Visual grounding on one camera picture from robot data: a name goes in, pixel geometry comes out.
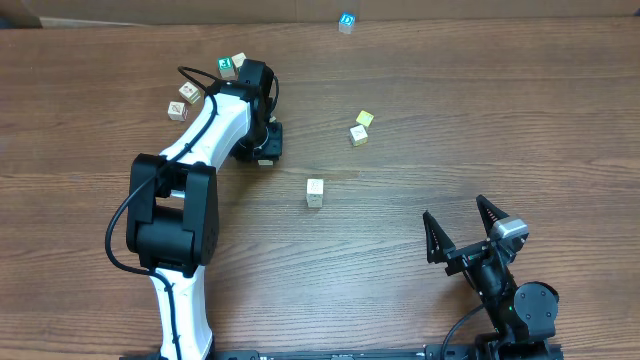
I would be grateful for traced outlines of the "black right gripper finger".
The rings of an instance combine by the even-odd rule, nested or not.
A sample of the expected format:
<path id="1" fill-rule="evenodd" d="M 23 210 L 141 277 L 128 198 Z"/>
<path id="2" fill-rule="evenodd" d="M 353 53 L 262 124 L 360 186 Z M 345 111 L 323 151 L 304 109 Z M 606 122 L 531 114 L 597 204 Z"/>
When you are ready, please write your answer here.
<path id="1" fill-rule="evenodd" d="M 486 235 L 489 238 L 503 238 L 504 228 L 499 224 L 499 221 L 508 218 L 509 215 L 491 203 L 484 195 L 476 197 L 476 204 Z"/>
<path id="2" fill-rule="evenodd" d="M 456 250 L 456 246 L 437 220 L 428 212 L 423 214 L 426 232 L 427 261 L 441 263 L 447 261 L 447 255 Z"/>

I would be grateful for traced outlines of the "red letter wooden block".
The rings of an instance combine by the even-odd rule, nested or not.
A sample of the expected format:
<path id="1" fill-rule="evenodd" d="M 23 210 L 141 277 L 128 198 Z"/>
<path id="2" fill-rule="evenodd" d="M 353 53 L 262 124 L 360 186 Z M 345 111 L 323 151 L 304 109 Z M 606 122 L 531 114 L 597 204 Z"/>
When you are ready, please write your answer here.
<path id="1" fill-rule="evenodd" d="M 306 193 L 308 195 L 323 195 L 324 194 L 324 180 L 310 178 L 307 180 Z"/>

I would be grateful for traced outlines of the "number five green block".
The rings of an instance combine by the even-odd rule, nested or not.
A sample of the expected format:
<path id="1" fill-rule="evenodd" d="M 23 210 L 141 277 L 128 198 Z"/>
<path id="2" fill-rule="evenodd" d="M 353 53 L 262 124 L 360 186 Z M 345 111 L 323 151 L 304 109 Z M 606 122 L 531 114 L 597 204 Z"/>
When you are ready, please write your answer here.
<path id="1" fill-rule="evenodd" d="M 231 60 L 236 70 L 240 70 L 245 59 L 246 59 L 246 55 L 243 52 L 238 53 L 231 57 Z"/>

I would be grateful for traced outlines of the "letter B wooden block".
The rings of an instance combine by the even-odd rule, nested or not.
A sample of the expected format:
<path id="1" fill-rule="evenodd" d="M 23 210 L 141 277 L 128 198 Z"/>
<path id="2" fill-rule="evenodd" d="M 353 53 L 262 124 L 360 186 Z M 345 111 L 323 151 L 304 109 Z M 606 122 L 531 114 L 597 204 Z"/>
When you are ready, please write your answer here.
<path id="1" fill-rule="evenodd" d="M 308 194 L 306 196 L 306 201 L 309 208 L 321 208 L 323 206 L 323 195 Z"/>

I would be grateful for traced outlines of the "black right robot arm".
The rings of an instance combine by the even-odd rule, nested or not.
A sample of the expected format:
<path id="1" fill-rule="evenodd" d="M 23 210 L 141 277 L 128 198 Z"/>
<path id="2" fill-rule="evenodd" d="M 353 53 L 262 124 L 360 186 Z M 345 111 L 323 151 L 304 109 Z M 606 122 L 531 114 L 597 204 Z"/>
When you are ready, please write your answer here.
<path id="1" fill-rule="evenodd" d="M 519 285 L 508 268 L 527 242 L 528 225 L 482 195 L 476 204 L 486 237 L 464 248 L 455 246 L 433 215 L 423 213 L 427 261 L 444 263 L 449 276 L 463 274 L 481 301 L 452 326 L 434 354 L 440 359 L 562 359 L 561 347 L 549 343 L 556 334 L 558 292 L 544 282 Z M 476 336 L 461 350 L 453 349 L 450 342 L 457 330 L 481 311 L 494 331 Z"/>

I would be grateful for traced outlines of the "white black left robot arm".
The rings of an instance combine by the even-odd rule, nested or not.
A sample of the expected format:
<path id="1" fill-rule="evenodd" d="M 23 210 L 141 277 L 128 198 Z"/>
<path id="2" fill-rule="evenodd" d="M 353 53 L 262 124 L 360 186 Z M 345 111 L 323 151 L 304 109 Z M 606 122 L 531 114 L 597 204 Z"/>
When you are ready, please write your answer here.
<path id="1" fill-rule="evenodd" d="M 264 62 L 244 60 L 234 80 L 203 86 L 204 104 L 191 126 L 158 155 L 132 163 L 126 245 L 151 279 L 163 339 L 154 359 L 212 359 L 214 334 L 206 313 L 204 277 L 219 236 L 217 173 L 228 157 L 277 162 L 281 123 L 273 119 L 279 82 Z"/>

